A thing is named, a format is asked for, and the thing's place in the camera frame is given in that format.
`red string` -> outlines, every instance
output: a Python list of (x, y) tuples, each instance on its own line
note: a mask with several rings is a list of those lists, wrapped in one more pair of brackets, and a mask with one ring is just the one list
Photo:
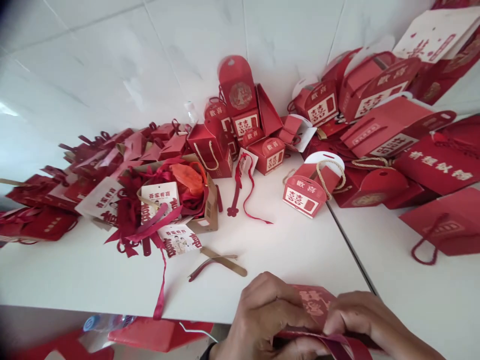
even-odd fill
[(243, 211), (245, 212), (245, 214), (249, 218), (252, 218), (252, 219), (255, 219), (255, 220), (261, 220), (261, 221), (265, 222), (266, 224), (273, 224), (273, 222), (266, 221), (266, 220), (263, 220), (259, 217), (255, 217), (255, 216), (250, 215), (247, 212), (247, 209), (245, 208), (245, 205), (247, 204), (247, 201), (250, 198), (250, 196), (252, 195), (252, 192), (254, 191), (254, 187), (255, 187), (254, 178), (252, 177), (252, 165), (254, 164), (254, 161), (253, 161), (252, 157), (250, 155), (248, 155), (247, 153), (243, 153), (241, 155), (240, 159), (238, 160), (238, 164), (237, 164), (236, 170), (235, 170), (235, 181), (237, 183), (237, 186), (241, 189), (242, 188), (242, 179), (241, 179), (241, 174), (240, 174), (240, 164), (242, 162), (242, 159), (246, 158), (246, 157), (250, 158), (250, 167), (248, 168), (248, 177), (250, 178), (250, 181), (251, 181), (251, 190), (250, 190), (250, 193), (248, 194), (248, 196), (246, 197), (245, 201), (243, 202)]

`red plastic stool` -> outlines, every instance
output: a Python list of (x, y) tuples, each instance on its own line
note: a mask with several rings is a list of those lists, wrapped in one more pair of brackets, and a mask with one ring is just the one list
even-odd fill
[[(214, 324), (210, 322), (181, 321), (187, 330), (212, 331)], [(186, 344), (200, 340), (207, 335), (196, 332), (185, 332), (180, 321), (153, 320), (151, 317), (137, 317), (126, 328), (111, 331), (108, 340), (134, 348), (149, 349), (168, 353)]]
[(114, 350), (111, 347), (89, 353), (79, 342), (83, 333), (82, 329), (68, 333), (43, 345), (15, 353), (10, 359), (44, 360), (51, 352), (57, 351), (65, 360), (113, 360)]

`cardboard box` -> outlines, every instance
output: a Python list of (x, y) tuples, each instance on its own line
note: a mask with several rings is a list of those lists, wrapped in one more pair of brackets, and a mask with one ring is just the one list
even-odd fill
[(343, 79), (340, 112), (349, 122), (361, 118), (380, 101), (406, 89), (420, 64), (417, 58), (397, 61), (388, 51), (367, 57)]
[(218, 80), (232, 118), (257, 107), (252, 70), (245, 58), (239, 55), (223, 58), (218, 65)]
[(440, 197), (399, 218), (447, 256), (480, 253), (480, 190), (477, 186)]
[(293, 99), (297, 114), (303, 116), (314, 127), (333, 119), (339, 112), (335, 81), (327, 80), (304, 86)]
[(263, 175), (268, 175), (284, 162), (284, 142), (276, 137), (265, 137), (260, 128), (248, 130), (242, 144), (246, 150), (258, 156), (255, 169)]
[(345, 168), (346, 182), (333, 193), (340, 208), (374, 207), (408, 189), (405, 176), (391, 168)]
[(340, 139), (358, 158), (390, 158), (451, 123), (456, 115), (450, 110), (435, 112), (431, 106), (399, 94), (371, 110)]
[(425, 135), (393, 163), (409, 178), (440, 195), (480, 181), (480, 116)]
[(320, 174), (329, 194), (335, 189), (345, 169), (343, 160), (337, 155), (319, 151), (310, 155), (295, 173), (289, 177), (283, 192), (283, 201), (302, 214), (313, 219), (327, 201), (327, 193), (323, 188), (317, 172), (320, 164)]

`white tag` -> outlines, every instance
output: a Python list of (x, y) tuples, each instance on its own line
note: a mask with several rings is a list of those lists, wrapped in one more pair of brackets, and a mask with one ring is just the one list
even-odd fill
[(117, 201), (123, 186), (111, 177), (105, 177), (75, 207), (75, 210), (87, 219), (102, 219), (113, 226), (117, 224)]
[[(242, 158), (243, 154), (250, 155), (251, 160), (248, 156), (245, 156), (245, 157)], [(241, 147), (240, 148), (240, 153), (238, 154), (238, 158), (240, 159), (240, 160), (238, 160), (240, 162), (240, 177), (243, 177), (244, 174), (249, 173), (251, 162), (253, 162), (253, 164), (251, 165), (251, 168), (252, 168), (251, 175), (253, 176), (254, 172), (255, 172), (255, 167), (257, 166), (257, 162), (259, 161), (259, 157), (255, 154), (251, 153), (250, 151), (245, 150), (243, 147)]]

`hand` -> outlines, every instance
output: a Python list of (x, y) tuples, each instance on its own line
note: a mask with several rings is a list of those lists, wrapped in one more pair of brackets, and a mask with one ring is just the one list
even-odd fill
[(241, 292), (228, 337), (211, 349), (210, 360), (313, 360), (328, 354), (322, 342), (310, 337), (296, 338), (276, 351), (271, 339), (287, 325), (321, 330), (299, 292), (264, 272)]
[(323, 327), (326, 335), (345, 331), (366, 334), (395, 360), (445, 360), (411, 333), (371, 292), (348, 292), (330, 304)]

